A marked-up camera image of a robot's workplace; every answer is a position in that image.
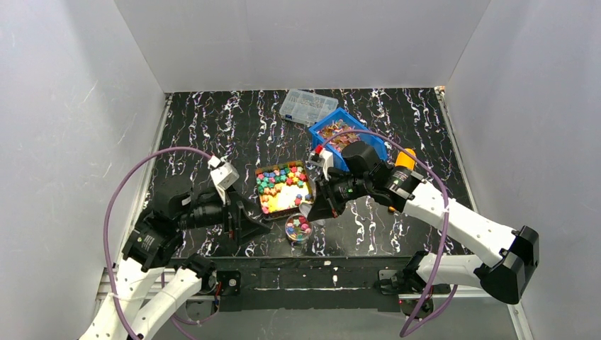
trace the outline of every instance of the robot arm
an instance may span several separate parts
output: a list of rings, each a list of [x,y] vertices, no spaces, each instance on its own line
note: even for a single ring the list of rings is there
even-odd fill
[[[355,142],[342,150],[349,172],[331,168],[332,154],[316,149],[310,162],[323,168],[315,182],[315,202],[307,219],[337,217],[346,202],[371,196],[377,203],[395,208],[441,229],[444,205],[442,193],[423,176],[405,166],[381,161],[373,147]],[[445,255],[434,284],[469,285],[484,289],[494,298],[517,304],[539,262],[539,235],[529,227],[520,231],[500,225],[455,200],[449,201],[450,237],[475,255]],[[436,255],[418,252],[398,278],[399,286],[421,291],[434,266]]]
[[[202,192],[194,203],[187,178],[171,178],[155,190],[152,206],[140,214],[123,247],[123,261],[116,274],[118,296],[110,293],[102,302],[81,340],[130,339],[118,317],[115,297],[138,338],[148,340],[192,295],[201,288],[210,290],[208,278],[215,264],[195,254],[140,309],[152,284],[183,244],[182,230],[223,224],[237,243],[269,232],[266,225],[249,216],[249,211],[258,215],[259,208],[231,187],[239,177],[232,165],[213,157],[209,166],[214,187]]]

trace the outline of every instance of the black marble-patterned table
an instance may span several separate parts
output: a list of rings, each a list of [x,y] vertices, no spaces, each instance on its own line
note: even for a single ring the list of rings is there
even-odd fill
[[[335,89],[315,93],[339,100],[339,107],[367,128],[415,149],[448,186],[450,196],[470,207],[451,139],[433,89]],[[286,91],[176,93],[165,123],[160,149],[190,146],[225,157],[240,173],[235,189],[256,201],[254,170],[297,159],[306,160],[311,136],[303,125],[282,120],[279,108]],[[393,162],[398,154],[392,150]],[[308,166],[309,174],[316,169]],[[188,176],[195,189],[208,185],[208,168],[196,154],[164,155],[155,162],[154,182],[167,176]],[[220,225],[188,231],[176,257],[204,256],[412,256],[439,243],[439,232],[406,215],[391,215],[371,198],[348,203],[337,219],[315,228],[309,241],[292,246],[283,230],[286,219],[270,222],[271,233],[240,248]],[[446,242],[450,254],[465,254],[457,242]]]

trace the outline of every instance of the blue plastic bin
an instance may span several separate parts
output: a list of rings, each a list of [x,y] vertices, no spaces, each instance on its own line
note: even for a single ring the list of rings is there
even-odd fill
[[[311,135],[313,136],[312,149],[315,149],[318,145],[321,145],[323,142],[325,142],[325,140],[320,136],[319,131],[321,129],[323,129],[325,126],[330,125],[333,122],[337,122],[340,119],[342,119],[342,121],[344,121],[349,126],[355,128],[356,130],[367,130],[367,128],[364,127],[363,124],[361,124],[357,119],[355,119],[355,117],[350,115],[345,110],[338,108],[338,109],[336,109],[336,111],[332,112],[327,117],[323,118],[322,120],[317,122],[314,126],[309,128],[309,132],[311,132]],[[380,157],[380,159],[382,159],[382,160],[388,159],[388,152],[386,150],[386,146],[384,145],[384,142],[380,138],[377,138],[376,136],[372,136],[372,135],[361,135],[360,134],[359,136],[362,141],[364,141],[366,144],[369,144],[374,149],[376,149],[376,152],[378,153],[378,156]],[[344,160],[342,159],[342,155],[338,151],[336,151],[336,149],[334,149],[334,147],[332,145],[328,144],[326,146],[326,149],[334,154],[334,166],[336,168],[341,169],[343,171],[349,170],[347,165],[344,163]]]

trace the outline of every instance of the round clear container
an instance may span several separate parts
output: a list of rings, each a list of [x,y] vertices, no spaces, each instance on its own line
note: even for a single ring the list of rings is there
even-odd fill
[[[302,214],[294,214],[286,220],[284,225],[286,237],[292,242],[302,244],[309,240],[313,227]]]

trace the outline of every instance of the purple cable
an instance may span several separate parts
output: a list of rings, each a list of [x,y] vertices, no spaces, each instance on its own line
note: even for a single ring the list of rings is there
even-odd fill
[[[106,268],[108,271],[108,280],[111,282],[111,290],[113,291],[113,294],[115,295],[115,296],[113,296],[113,301],[115,303],[115,309],[117,310],[117,315],[119,316],[119,320],[121,321],[121,324],[123,325],[123,327],[125,328],[125,330],[128,332],[128,334],[130,335],[130,337],[132,339],[140,340],[140,338],[137,337],[137,334],[133,331],[133,329],[131,328],[127,319],[125,318],[125,315],[123,314],[123,309],[121,309],[121,303],[119,302],[119,298],[118,298],[118,294],[117,294],[117,284],[115,282],[115,273],[112,270],[113,262],[111,260],[110,251],[108,250],[108,220],[111,217],[111,211],[113,210],[113,205],[115,204],[115,201],[117,200],[117,196],[119,195],[119,193],[121,192],[121,190],[123,189],[125,184],[129,181],[130,177],[142,165],[144,165],[149,160],[156,158],[162,154],[166,154],[167,152],[175,152],[175,151],[190,151],[195,154],[200,154],[202,157],[205,157],[206,159],[210,159],[210,156],[206,152],[201,151],[199,149],[194,149],[192,147],[169,147],[167,149],[159,150],[153,154],[150,154],[150,155],[144,157],[144,159],[139,161],[131,170],[129,170],[129,172],[125,175],[125,177],[123,178],[121,183],[119,183],[119,186],[117,186],[117,189],[115,189],[115,192],[113,193],[113,196],[111,197],[111,200],[108,202],[108,207],[106,208],[106,214],[104,215],[104,228],[103,228],[102,237],[103,237],[103,243],[104,243],[104,259],[106,260]],[[191,337],[189,334],[187,334],[180,327],[178,327],[178,329],[182,332],[182,334],[187,336],[188,339],[195,340],[193,337]]]
[[[383,136],[383,135],[380,135],[379,133],[368,131],[368,130],[347,130],[347,131],[338,132],[337,134],[326,139],[325,142],[323,142],[321,144],[321,146],[326,147],[327,143],[329,143],[330,140],[334,139],[335,137],[338,137],[341,135],[346,135],[349,133],[360,133],[360,134],[363,133],[366,135],[380,137],[381,139],[389,142],[395,148],[399,149],[399,151],[401,151],[404,154],[406,154],[407,156],[409,156],[409,158],[413,159],[419,166],[421,166],[434,179],[434,181],[436,181],[440,191],[442,192],[442,201],[444,203],[444,208],[446,209],[449,206],[449,196],[446,193],[446,186],[444,185],[444,183],[442,183],[442,180],[426,164],[424,164],[422,161],[417,159],[417,157],[413,156],[407,150],[403,149],[399,144],[396,144],[394,141],[392,141],[392,139],[390,139],[386,136]],[[451,299],[453,299],[453,296],[455,295],[455,292],[457,291],[457,285],[454,285],[453,290],[451,291],[451,294],[449,294],[449,296],[446,298],[446,300],[442,303],[442,305],[440,305],[440,307],[437,308],[436,311],[434,311],[432,314],[430,314],[427,317],[425,317],[424,319],[422,319],[422,321],[418,322],[412,329],[409,329],[411,322],[413,322],[413,320],[415,319],[415,316],[417,315],[417,313],[420,311],[420,308],[424,304],[424,301],[426,300],[426,297],[428,296],[430,288],[432,287],[432,284],[434,282],[434,278],[436,277],[438,267],[440,266],[440,260],[442,259],[442,254],[444,253],[444,240],[446,239],[446,232],[447,232],[448,228],[449,228],[449,211],[446,210],[444,212],[444,216],[443,216],[443,220],[442,220],[440,244],[438,245],[438,252],[436,255],[436,260],[434,260],[434,266],[432,267],[432,272],[430,273],[430,277],[428,278],[428,281],[426,282],[426,286],[424,287],[424,291],[422,292],[420,299],[417,301],[417,305],[413,308],[413,311],[411,312],[409,319],[407,319],[407,321],[405,321],[403,328],[400,330],[399,336],[401,338],[413,333],[418,328],[423,326],[424,323],[430,321],[431,319],[438,317],[449,305],[449,303],[451,302]]]

